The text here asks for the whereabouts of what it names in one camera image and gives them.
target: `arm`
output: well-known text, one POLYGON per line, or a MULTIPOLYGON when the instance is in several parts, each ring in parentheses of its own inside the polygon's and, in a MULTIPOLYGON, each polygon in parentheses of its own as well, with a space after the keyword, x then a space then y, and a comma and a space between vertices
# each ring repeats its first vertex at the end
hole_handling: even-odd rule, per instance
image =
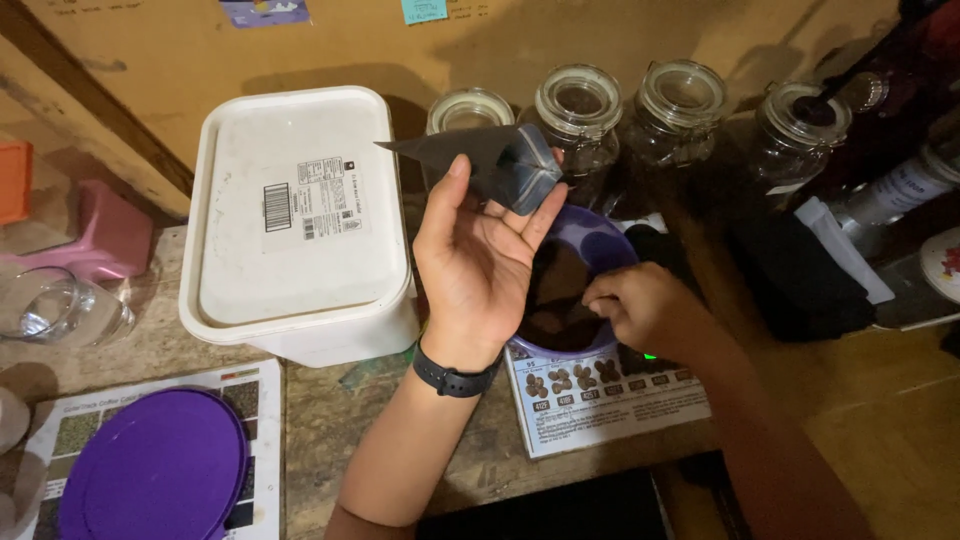
POLYGON ((803 430, 763 390, 707 309, 653 263, 595 280, 584 304, 631 348, 676 360, 707 391, 733 490, 759 540, 873 540, 856 502, 803 430))
MULTIPOLYGON (((430 192, 414 241, 430 323, 423 352, 443 367, 480 372, 520 325, 534 253, 560 212, 558 184, 533 215, 467 196, 469 161, 458 157, 430 192)), ((479 397, 437 391, 408 369, 353 453, 326 538, 413 538, 479 397)))

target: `pink object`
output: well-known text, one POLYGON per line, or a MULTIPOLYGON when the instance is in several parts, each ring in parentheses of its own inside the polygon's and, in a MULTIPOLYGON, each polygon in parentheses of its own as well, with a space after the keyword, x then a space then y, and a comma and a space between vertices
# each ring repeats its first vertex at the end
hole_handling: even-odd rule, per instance
POLYGON ((98 180, 80 186, 80 227, 75 242, 23 257, 0 255, 0 260, 26 269, 60 266, 92 282, 130 278, 147 269, 154 223, 98 180))

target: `barcode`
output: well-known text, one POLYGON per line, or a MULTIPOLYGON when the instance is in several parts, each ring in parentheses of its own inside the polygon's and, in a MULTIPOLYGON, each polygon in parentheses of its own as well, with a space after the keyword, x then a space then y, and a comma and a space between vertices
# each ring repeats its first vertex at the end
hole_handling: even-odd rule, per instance
POLYGON ((303 239, 304 240, 313 239, 313 219, 303 220, 303 239))
POLYGON ((263 218, 267 233, 293 227, 289 184, 268 185, 263 188, 263 218))

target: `black watch strap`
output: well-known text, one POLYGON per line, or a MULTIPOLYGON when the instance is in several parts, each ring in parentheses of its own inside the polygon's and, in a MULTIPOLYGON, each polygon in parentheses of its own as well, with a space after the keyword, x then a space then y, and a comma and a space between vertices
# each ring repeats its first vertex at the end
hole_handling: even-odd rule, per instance
POLYGON ((461 373, 453 368, 437 365, 437 362, 423 353, 418 341, 414 348, 414 372, 424 382, 436 388, 438 396, 472 398, 490 389, 502 358, 503 353, 500 353, 490 367, 479 373, 461 373))

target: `hand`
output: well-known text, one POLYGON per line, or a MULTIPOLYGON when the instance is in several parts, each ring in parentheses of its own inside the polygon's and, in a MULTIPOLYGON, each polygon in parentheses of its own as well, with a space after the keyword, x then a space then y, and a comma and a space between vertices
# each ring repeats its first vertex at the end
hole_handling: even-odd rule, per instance
POLYGON ((705 341, 731 339, 686 285, 653 262, 597 277, 584 291, 583 303, 610 319, 624 345, 694 371, 692 364, 708 348, 705 341))
POLYGON ((566 198, 557 184, 532 215, 467 195, 470 163, 458 156, 430 191, 414 257, 430 323, 420 345, 443 367, 486 369, 523 317, 534 253, 566 198))

